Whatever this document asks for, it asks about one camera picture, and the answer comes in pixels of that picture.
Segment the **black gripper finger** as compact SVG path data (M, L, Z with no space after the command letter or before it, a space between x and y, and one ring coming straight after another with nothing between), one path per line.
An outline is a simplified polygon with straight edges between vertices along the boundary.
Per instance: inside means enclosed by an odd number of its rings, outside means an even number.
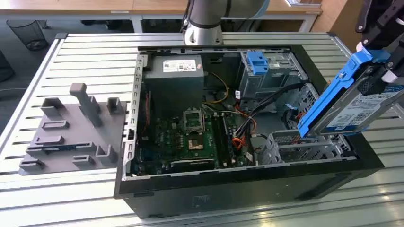
M365 0L356 22L361 44L376 50L386 47L401 35L401 1Z
M390 56L384 64L385 74L381 80L386 83L398 81L404 70L404 1L385 0L389 3L388 8L377 19L378 36L377 41L381 47L386 47L400 37L398 45L392 50Z

